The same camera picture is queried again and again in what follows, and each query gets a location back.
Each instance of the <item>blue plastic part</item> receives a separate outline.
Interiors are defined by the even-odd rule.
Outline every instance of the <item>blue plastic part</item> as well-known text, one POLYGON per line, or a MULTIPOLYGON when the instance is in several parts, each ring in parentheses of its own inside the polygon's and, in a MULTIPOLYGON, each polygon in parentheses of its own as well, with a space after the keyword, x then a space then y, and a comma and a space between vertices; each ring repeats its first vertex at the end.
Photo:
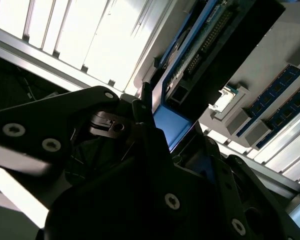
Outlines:
POLYGON ((154 121, 156 127, 163 130, 170 151, 192 126, 190 121, 162 105, 156 110, 154 121))
POLYGON ((161 80, 163 81, 161 80, 159 81, 159 83, 160 82, 162 83, 160 105, 154 112, 153 118, 156 127, 163 130, 170 150, 173 150, 173 148, 178 144, 178 142, 190 130, 194 122, 191 122, 189 119, 186 119, 185 117, 176 113, 175 111, 170 109, 169 106, 165 104, 165 89, 166 89, 167 81, 171 78, 179 61, 182 59, 183 55, 186 53, 190 44, 195 39, 197 33, 199 32, 203 24, 206 22, 209 14, 213 10, 214 6, 216 5, 216 2, 217 0, 209 0, 206 3, 201 14, 199 15, 195 24, 192 26, 183 44, 181 45, 176 58, 173 60, 173 62, 169 65, 167 70, 162 75, 161 80))
POLYGON ((300 113, 300 89, 281 106, 266 124, 272 131, 265 136, 256 146, 262 148, 272 139, 282 128, 284 128, 296 115, 300 113))
POLYGON ((246 110, 251 120, 236 135, 240 137, 299 76, 300 69, 288 65, 251 107, 246 110))
POLYGON ((173 41, 170 43, 169 47, 166 49, 165 53, 163 54, 160 63, 159 63, 159 68, 162 68, 164 63, 168 60, 169 54, 171 53, 175 43, 177 42, 178 38, 180 37, 180 35, 184 32, 185 27, 193 13, 194 8, 196 7, 196 4, 194 5, 194 7, 192 8, 191 12, 185 17, 185 20, 183 21, 178 33, 176 34, 176 36, 174 37, 173 41))

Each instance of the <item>mounting hole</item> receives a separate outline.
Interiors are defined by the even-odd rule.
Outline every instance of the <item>mounting hole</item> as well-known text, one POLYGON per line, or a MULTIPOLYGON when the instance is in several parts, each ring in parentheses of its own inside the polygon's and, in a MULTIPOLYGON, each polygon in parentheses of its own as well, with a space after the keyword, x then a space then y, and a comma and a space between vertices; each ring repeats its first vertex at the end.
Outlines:
POLYGON ((61 143, 54 138, 47 138, 42 141, 42 147, 44 150, 54 153, 61 149, 61 143))
POLYGON ((110 98, 110 99, 113 99, 114 98, 114 95, 110 92, 105 92, 104 95, 107 97, 107 98, 110 98))
POLYGON ((121 123, 118 123, 116 125, 113 126, 113 131, 115 132, 120 132, 125 128, 125 126, 121 123))
POLYGON ((260 211, 254 207, 250 207, 245 211, 245 218, 255 234, 260 234, 263 232, 263 218, 260 211))
POLYGON ((234 218, 231 221, 234 230, 241 236, 246 235, 246 228, 238 219, 234 218))
POLYGON ((25 134, 26 129, 18 123, 8 123, 3 126, 2 131, 9 137, 21 137, 25 134))
POLYGON ((222 168, 222 172, 223 172, 224 174, 228 174, 228 173, 229 173, 225 168, 222 168))
POLYGON ((227 189, 232 190, 232 186, 229 183, 226 182, 225 186, 226 186, 227 189))

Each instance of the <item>metal slot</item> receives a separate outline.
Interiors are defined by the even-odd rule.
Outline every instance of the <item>metal slot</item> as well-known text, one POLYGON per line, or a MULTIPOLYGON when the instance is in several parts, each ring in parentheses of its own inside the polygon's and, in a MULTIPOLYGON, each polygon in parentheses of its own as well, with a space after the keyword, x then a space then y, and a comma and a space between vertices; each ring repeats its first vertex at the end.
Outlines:
POLYGON ((31 24, 31 17, 32 13, 34 10, 35 6, 35 0, 30 0, 29 2, 29 7, 28 7, 28 12, 26 14, 26 19, 25 19, 25 24, 24 24, 24 29, 23 29, 23 35, 22 35, 22 40, 29 42, 29 29, 30 29, 30 24, 31 24))
POLYGON ((53 51, 54 55, 56 55, 56 53, 59 53, 57 51, 57 49, 58 49, 58 46, 59 46, 59 42, 60 42, 60 39, 61 39, 61 34, 62 34, 63 30, 64 30, 66 19, 67 19, 67 16, 68 16, 68 13, 69 13, 69 10, 70 10, 72 2, 73 2, 72 0, 69 0, 68 4, 66 5, 65 13, 64 13, 64 16, 63 16, 63 19, 62 19, 62 23, 61 23, 61 27, 60 27, 60 30, 59 30, 59 33, 58 33, 58 37, 57 37, 56 42, 55 42, 55 46, 54 46, 54 51, 53 51))

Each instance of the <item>bright light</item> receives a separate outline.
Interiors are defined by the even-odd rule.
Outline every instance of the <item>bright light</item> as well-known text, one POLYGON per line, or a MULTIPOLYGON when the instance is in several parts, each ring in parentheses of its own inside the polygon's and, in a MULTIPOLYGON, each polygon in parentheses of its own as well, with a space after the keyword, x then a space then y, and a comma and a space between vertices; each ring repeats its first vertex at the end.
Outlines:
POLYGON ((0 0, 0 29, 22 38, 30 0, 0 0))
POLYGON ((225 110, 236 94, 226 86, 219 92, 221 93, 221 97, 219 97, 214 105, 210 104, 209 108, 218 113, 222 113, 222 111, 225 110))
POLYGON ((35 0, 29 27, 29 43, 41 48, 53 0, 35 0))
POLYGON ((224 144, 225 141, 228 140, 227 137, 223 136, 222 134, 214 131, 214 130, 211 130, 209 133, 208 133, 208 137, 216 140, 217 142, 221 143, 221 144, 224 144))
POLYGON ((203 125, 202 123, 200 123, 200 127, 201 127, 202 132, 209 129, 206 125, 203 125))
POLYGON ((45 226, 48 209, 2 168, 0 168, 0 192, 40 229, 45 226))
POLYGON ((50 24, 46 33, 43 51, 52 54, 55 50, 56 42, 58 39, 59 31, 66 13, 68 1, 56 0, 53 8, 50 24))
POLYGON ((243 154, 247 150, 247 147, 241 146, 240 144, 236 143, 235 141, 231 141, 228 144, 228 147, 237 151, 240 154, 243 154))
POLYGON ((116 1, 106 12, 84 63, 88 74, 105 83, 115 81, 114 87, 120 91, 125 90, 147 42, 133 34, 145 1, 116 1))
POLYGON ((60 60, 81 69, 106 2, 80 0, 71 7, 56 49, 60 53, 60 60))
POLYGON ((254 159, 258 155, 259 151, 256 149, 252 149, 248 154, 247 157, 250 159, 254 159))

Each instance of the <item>gray metal surface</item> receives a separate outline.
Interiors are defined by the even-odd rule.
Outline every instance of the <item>gray metal surface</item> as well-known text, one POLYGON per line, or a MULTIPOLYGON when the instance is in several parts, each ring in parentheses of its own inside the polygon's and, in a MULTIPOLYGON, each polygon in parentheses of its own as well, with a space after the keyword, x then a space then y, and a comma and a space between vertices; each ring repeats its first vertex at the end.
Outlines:
POLYGON ((45 172, 49 165, 47 162, 0 146, 0 167, 37 176, 45 172))
MULTIPOLYGON (((240 103, 239 107, 241 108, 248 108, 288 65, 289 59, 300 49, 300 23, 287 22, 287 16, 290 19, 293 17, 290 8, 296 12, 294 14, 294 17, 296 17, 296 14, 300 11, 300 3, 290 3, 285 4, 285 6, 286 12, 273 25, 271 31, 264 36, 229 81, 230 86, 243 85, 249 90, 245 101, 240 103)), ((268 119, 299 87, 300 77, 278 97, 259 119, 268 119)), ((199 121, 246 148, 251 146, 244 137, 238 138, 235 134, 231 135, 224 123, 212 119, 211 110, 209 109, 205 111, 199 121)))
POLYGON ((16 207, 16 205, 14 205, 5 195, 3 195, 0 192, 0 207, 6 208, 6 209, 10 209, 10 210, 14 210, 14 211, 20 211, 19 208, 16 207))
POLYGON ((253 161, 252 159, 229 148, 225 144, 218 143, 219 150, 224 156, 237 155, 253 170, 261 182, 271 191, 292 200, 300 194, 300 184, 278 174, 277 172, 253 161))

